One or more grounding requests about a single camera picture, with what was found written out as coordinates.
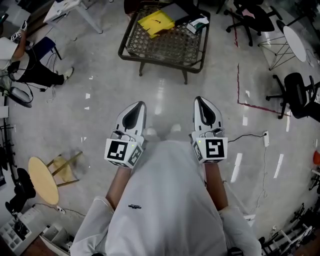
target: white shirt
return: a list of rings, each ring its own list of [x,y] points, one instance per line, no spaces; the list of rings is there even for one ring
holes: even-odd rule
[[[218,212],[188,142],[162,141],[139,160],[113,212],[96,197],[70,249],[71,256],[226,256],[261,246],[239,210]]]
[[[0,38],[0,71],[7,70],[7,68],[11,65],[12,62],[20,61],[19,69],[16,73],[13,74],[14,79],[19,80],[21,76],[24,74],[25,69],[28,67],[29,63],[29,55],[24,52],[24,55],[19,58],[13,58],[13,55],[18,47],[18,44],[12,42],[10,39],[6,37]]]

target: black pants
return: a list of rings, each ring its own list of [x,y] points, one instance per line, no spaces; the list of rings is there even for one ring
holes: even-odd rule
[[[62,85],[65,81],[64,76],[52,72],[36,59],[32,50],[27,52],[29,55],[28,67],[17,82],[35,83],[41,86],[51,87],[52,85]]]

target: round white table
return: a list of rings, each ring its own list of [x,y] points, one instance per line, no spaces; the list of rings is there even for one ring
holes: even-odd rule
[[[297,33],[292,28],[285,26],[283,28],[283,34],[284,34],[284,36],[270,39],[270,40],[267,40],[267,41],[264,41],[264,42],[261,42],[258,44],[259,47],[262,46],[262,47],[266,48],[268,51],[271,51],[272,53],[274,53],[274,55],[275,55],[275,57],[272,61],[272,64],[269,67],[269,70],[273,70],[273,69],[279,67],[280,65],[293,59],[294,57],[297,57],[297,59],[301,62],[305,62],[307,60],[306,49],[305,49],[304,44],[302,43],[300,37],[297,35]],[[285,40],[286,40],[285,43],[273,43],[273,42],[270,43],[271,41],[280,40],[282,38],[285,38]],[[272,45],[280,45],[282,47],[277,52],[274,52],[273,50],[270,49],[270,46],[272,46]],[[289,55],[290,58],[279,63],[280,60],[284,57],[284,55]]]

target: polished floor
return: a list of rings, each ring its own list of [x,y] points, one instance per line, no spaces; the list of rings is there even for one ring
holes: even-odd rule
[[[32,156],[49,162],[59,154],[69,157],[83,151],[73,168],[80,182],[59,188],[61,207],[86,214],[93,198],[107,193],[117,168],[104,160],[106,138],[111,135],[117,115],[126,106],[144,101],[147,128],[153,127],[164,138],[172,125],[180,124],[187,141],[193,129],[196,96],[206,97],[220,109],[229,140],[243,134],[269,132],[270,146],[266,152],[262,138],[244,137],[229,144],[227,160],[219,164],[223,178],[249,212],[256,214],[254,230],[258,237],[269,237],[273,226],[282,228],[301,203],[310,206],[314,202],[317,193],[315,189],[309,191],[310,170],[316,142],[320,139],[320,125],[311,118],[290,117],[289,109],[288,117],[278,120],[274,112],[239,103],[278,112],[280,101],[265,100],[268,94],[280,93],[272,75],[277,74],[283,81],[286,75],[299,72],[308,85],[309,75],[313,75],[315,82],[320,81],[320,65],[308,53],[313,67],[307,61],[302,63],[294,58],[269,71],[268,53],[257,44],[279,37],[275,22],[274,32],[257,36],[252,31],[253,47],[248,45],[245,29],[237,28],[236,46],[234,30],[226,32],[227,26],[233,24],[232,18],[223,11],[216,14],[216,6],[202,5],[202,8],[211,13],[205,62],[199,74],[188,75],[188,85],[184,85],[179,70],[146,64],[140,77],[139,63],[118,57],[129,23],[121,0],[113,3],[98,0],[89,8],[89,13],[103,28],[103,34],[97,34],[72,11],[59,23],[77,36],[76,41],[69,40],[55,28],[50,30],[49,26],[35,35],[39,40],[48,33],[56,42],[63,59],[56,60],[55,69],[61,73],[73,66],[75,72],[65,85],[56,87],[54,100],[51,100],[50,89],[39,92],[32,88],[32,108],[10,101],[9,122],[14,125],[12,137],[19,167],[27,168]],[[293,19],[283,10],[279,11],[285,23]],[[313,52],[308,32],[299,24],[292,28]],[[34,202],[44,203],[38,196],[29,204]],[[61,222],[71,234],[75,234],[81,224],[82,217],[76,213],[61,216],[45,206],[36,207],[45,212],[48,222]]]

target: person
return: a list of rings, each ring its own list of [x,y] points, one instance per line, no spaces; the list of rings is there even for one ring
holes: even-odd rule
[[[74,68],[69,68],[61,75],[52,72],[41,64],[32,49],[28,53],[25,51],[27,32],[23,30],[20,32],[19,43],[12,42],[6,37],[0,38],[0,71],[8,71],[10,67],[15,67],[17,71],[9,75],[12,80],[19,83],[35,83],[46,87],[63,85],[73,74]],[[2,33],[3,24],[0,24],[0,35]]]
[[[204,169],[189,142],[148,142],[134,169],[119,167],[106,197],[93,200],[71,256],[261,255],[218,164]]]

